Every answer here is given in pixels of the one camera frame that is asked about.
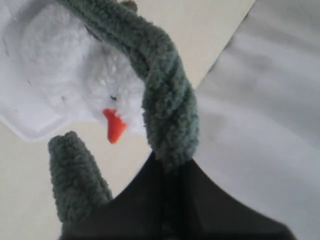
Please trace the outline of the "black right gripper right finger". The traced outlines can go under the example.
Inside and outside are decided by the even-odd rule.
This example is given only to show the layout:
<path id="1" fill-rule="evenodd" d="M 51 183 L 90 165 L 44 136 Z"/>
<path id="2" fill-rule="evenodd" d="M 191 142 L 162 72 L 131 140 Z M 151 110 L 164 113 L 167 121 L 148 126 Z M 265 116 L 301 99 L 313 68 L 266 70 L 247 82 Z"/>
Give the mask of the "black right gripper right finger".
<path id="1" fill-rule="evenodd" d="M 294 240 L 283 223 L 233 198 L 194 160 L 163 160 L 164 240 Z"/>

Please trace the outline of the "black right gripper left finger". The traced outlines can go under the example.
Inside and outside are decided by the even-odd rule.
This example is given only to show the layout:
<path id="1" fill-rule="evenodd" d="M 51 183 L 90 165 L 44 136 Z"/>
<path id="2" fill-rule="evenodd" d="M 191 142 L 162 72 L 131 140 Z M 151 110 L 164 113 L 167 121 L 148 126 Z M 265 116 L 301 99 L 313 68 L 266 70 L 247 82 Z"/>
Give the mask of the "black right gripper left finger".
<path id="1" fill-rule="evenodd" d="M 162 166 L 152 152 L 131 183 L 111 202 L 64 230 L 63 240 L 162 239 Z"/>

